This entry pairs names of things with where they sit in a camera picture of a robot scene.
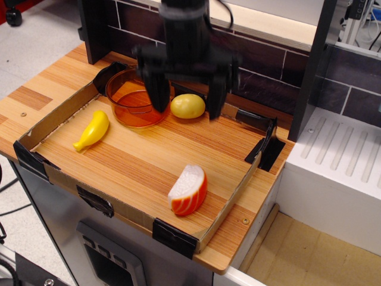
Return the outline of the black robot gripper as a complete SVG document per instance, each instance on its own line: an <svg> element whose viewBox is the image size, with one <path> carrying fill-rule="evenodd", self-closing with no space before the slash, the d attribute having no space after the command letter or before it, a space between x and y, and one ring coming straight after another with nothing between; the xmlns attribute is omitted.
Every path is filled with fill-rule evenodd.
<svg viewBox="0 0 381 286"><path fill-rule="evenodd" d="M207 13L161 13L165 44L140 45L133 50L138 75L152 106L163 113L170 100L170 80L209 84L209 119L220 117L227 89L239 83L240 57L211 43L213 28Z"/></svg>

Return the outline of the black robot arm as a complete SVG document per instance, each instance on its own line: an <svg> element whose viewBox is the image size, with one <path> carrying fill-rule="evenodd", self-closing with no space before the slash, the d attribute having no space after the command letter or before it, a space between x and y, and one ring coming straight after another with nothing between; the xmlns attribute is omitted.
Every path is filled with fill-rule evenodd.
<svg viewBox="0 0 381 286"><path fill-rule="evenodd" d="M209 118L221 114L227 93L239 85L240 57L212 44L208 1L162 1L165 44L136 46L137 75L153 107L162 113L170 102L170 82L204 83Z"/></svg>

